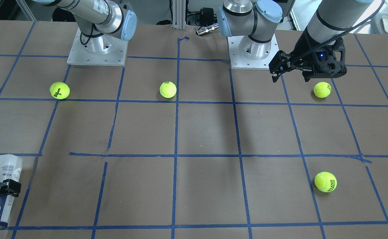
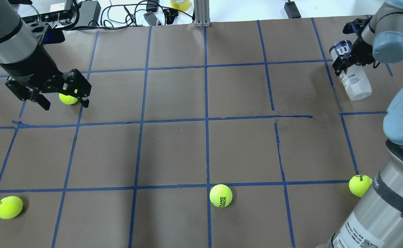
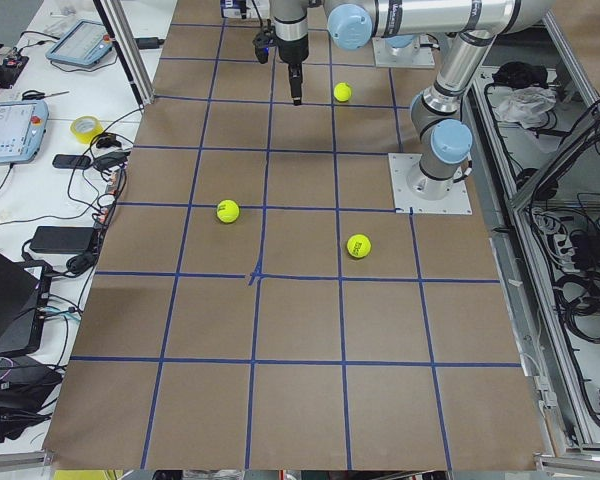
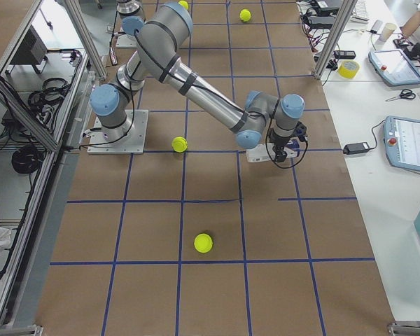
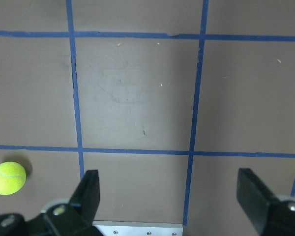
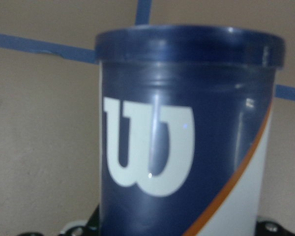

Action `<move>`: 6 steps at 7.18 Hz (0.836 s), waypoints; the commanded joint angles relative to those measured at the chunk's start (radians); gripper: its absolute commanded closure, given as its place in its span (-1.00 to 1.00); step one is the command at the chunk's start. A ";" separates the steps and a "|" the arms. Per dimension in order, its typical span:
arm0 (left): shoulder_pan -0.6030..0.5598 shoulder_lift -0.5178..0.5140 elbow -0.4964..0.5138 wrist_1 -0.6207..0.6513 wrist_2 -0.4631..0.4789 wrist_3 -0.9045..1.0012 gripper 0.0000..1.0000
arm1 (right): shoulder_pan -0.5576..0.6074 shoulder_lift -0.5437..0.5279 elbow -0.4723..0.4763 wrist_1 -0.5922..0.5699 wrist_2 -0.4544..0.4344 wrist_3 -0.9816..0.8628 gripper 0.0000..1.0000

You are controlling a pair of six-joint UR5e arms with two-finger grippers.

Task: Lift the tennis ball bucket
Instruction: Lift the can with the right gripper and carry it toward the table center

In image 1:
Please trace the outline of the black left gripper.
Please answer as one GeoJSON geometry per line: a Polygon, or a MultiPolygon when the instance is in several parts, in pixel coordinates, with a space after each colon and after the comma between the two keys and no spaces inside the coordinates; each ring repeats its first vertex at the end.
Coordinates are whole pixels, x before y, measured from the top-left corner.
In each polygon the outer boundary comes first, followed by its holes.
{"type": "Polygon", "coordinates": [[[343,38],[339,37],[334,43],[312,50],[318,45],[320,43],[308,32],[303,32],[291,53],[278,50],[269,63],[272,82],[276,83],[283,73],[290,72],[291,66],[302,71],[305,82],[312,78],[338,78],[346,75],[343,38]]]}

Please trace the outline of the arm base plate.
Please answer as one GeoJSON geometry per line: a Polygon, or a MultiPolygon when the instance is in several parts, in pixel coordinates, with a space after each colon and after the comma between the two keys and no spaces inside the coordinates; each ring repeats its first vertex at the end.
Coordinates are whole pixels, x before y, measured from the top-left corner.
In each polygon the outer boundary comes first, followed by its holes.
{"type": "Polygon", "coordinates": [[[89,39],[77,29],[67,64],[81,66],[124,66],[128,42],[108,35],[89,39]]]}
{"type": "Polygon", "coordinates": [[[240,70],[269,71],[269,63],[279,51],[276,36],[270,42],[257,43],[248,36],[227,37],[230,66],[240,70]]]}

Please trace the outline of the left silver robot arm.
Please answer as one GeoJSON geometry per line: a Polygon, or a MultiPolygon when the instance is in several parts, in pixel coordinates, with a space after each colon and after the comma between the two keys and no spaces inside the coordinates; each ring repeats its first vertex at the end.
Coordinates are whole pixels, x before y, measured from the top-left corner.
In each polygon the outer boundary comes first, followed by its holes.
{"type": "Polygon", "coordinates": [[[217,24],[227,38],[232,69],[268,70],[273,82],[300,70],[308,82],[347,74],[343,36],[366,22],[357,21],[370,4],[371,0],[321,1],[290,53],[280,50],[276,41],[283,9],[273,0],[225,0],[217,24]]]}

